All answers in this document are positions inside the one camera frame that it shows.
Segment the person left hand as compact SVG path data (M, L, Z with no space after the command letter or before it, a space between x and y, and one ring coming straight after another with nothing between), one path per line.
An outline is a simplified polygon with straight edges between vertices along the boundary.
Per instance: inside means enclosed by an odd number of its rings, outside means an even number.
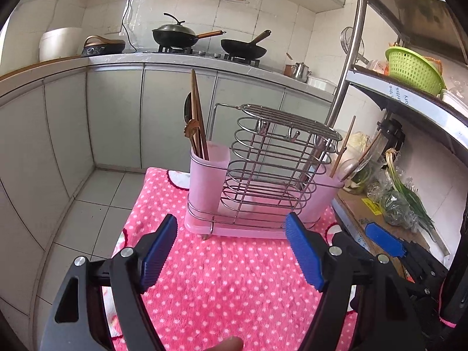
M241 338L232 336L224 339L217 345L206 349L205 351L242 351L244 342Z

